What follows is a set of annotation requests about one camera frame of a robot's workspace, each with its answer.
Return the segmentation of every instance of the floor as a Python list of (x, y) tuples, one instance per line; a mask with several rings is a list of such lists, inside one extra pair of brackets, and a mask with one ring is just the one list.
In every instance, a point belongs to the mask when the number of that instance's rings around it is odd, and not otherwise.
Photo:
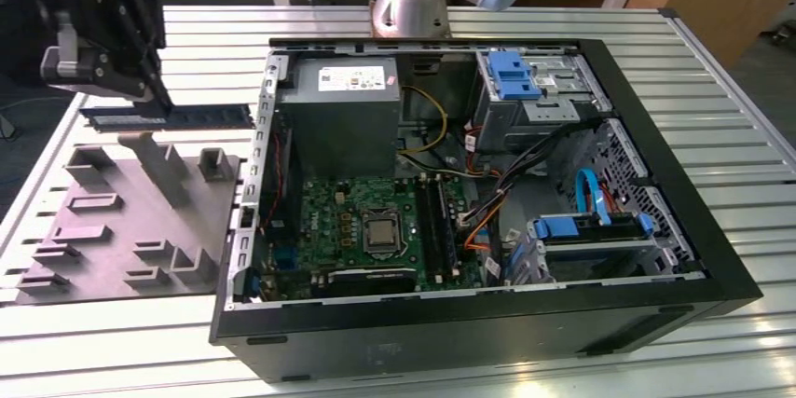
[[(796, 146), (796, 51), (771, 45), (761, 37), (731, 75), (756, 102), (768, 119)], [(69, 92), (56, 89), (17, 89), (0, 78), (0, 114), (19, 134), (0, 139), (0, 220), (5, 216), (29, 170), (47, 145), (61, 115)], [(33, 102), (17, 104), (28, 99)]]
[(760, 37), (729, 70), (776, 129), (796, 146), (796, 49), (775, 47)]

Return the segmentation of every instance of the green circuit board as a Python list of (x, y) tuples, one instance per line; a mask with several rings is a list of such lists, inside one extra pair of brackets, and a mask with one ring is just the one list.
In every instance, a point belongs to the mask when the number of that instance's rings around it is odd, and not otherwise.
[[(297, 244), (296, 271), (347, 268), (413, 268), (417, 290), (439, 291), (480, 287), (476, 261), (461, 263), (460, 275), (443, 283), (425, 276), (423, 242), (416, 214), (413, 179), (355, 178), (305, 182), (301, 207), (301, 238)], [(453, 178), (443, 183), (448, 206), (464, 211), (461, 183)], [(389, 213), (397, 217), (397, 251), (380, 259), (365, 249), (364, 226), (368, 215)], [(301, 275), (280, 276), (284, 300), (311, 298), (311, 286)]]

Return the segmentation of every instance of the yellow wire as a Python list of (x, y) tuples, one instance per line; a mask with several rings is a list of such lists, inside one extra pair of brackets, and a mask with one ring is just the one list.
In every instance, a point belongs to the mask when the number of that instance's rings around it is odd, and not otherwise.
[(420, 148), (407, 148), (407, 149), (401, 149), (400, 151), (397, 151), (399, 154), (421, 153), (427, 149), (433, 148), (435, 145), (439, 144), (443, 141), (443, 139), (445, 138), (445, 134), (448, 133), (448, 114), (445, 113), (445, 109), (443, 109), (443, 106), (439, 103), (439, 101), (435, 100), (435, 97), (432, 97), (425, 90), (419, 89), (415, 86), (404, 86), (403, 88), (408, 89), (408, 90), (413, 90), (420, 95), (423, 95), (423, 97), (425, 97), (425, 99), (435, 105), (436, 109), (439, 110), (439, 114), (443, 117), (443, 129), (439, 130), (439, 135), (436, 136), (435, 141), (431, 142), (429, 144), (423, 145)]

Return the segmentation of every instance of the metal frame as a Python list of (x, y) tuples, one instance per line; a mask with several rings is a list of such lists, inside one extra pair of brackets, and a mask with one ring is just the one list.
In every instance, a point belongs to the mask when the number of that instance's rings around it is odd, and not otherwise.
[[(493, 397), (787, 395), (796, 387), (796, 173), (792, 157), (769, 146), (779, 132), (752, 124), (713, 74), (707, 50), (680, 37), (655, 10), (517, 8), (489, 13), (452, 8), (459, 37), (593, 37), (609, 47), (699, 193), (757, 280), (764, 298), (721, 318), (687, 325), (641, 350), (592, 359), (492, 365), (411, 376), (269, 385), (208, 344), (213, 297), (195, 296), (0, 309), (0, 390), (5, 396), (327, 396)], [(257, 28), (245, 28), (259, 21)], [(176, 103), (249, 103), (256, 108), (268, 38), (369, 35), (365, 7), (167, 7), (169, 47), (160, 52)], [(112, 142), (83, 126), (83, 105), (121, 99), (76, 97), (0, 225), (0, 287), (5, 269), (28, 262), (20, 242), (47, 231), (68, 175), (57, 169), (73, 144)], [(213, 141), (247, 157), (239, 131), (159, 134), (187, 151)], [(12, 290), (0, 290), (0, 295)]]

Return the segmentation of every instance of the red wire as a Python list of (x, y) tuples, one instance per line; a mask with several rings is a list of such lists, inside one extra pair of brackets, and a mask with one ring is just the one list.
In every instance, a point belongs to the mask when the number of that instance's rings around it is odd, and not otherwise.
[(263, 229), (268, 228), (268, 223), (271, 222), (271, 218), (273, 217), (273, 213), (276, 212), (276, 205), (279, 204), (280, 199), (283, 198), (283, 151), (281, 146), (279, 143), (279, 137), (273, 134), (273, 158), (276, 160), (276, 199), (273, 200), (273, 204), (271, 205), (271, 210), (268, 211), (268, 218), (265, 218), (265, 222), (263, 223)]

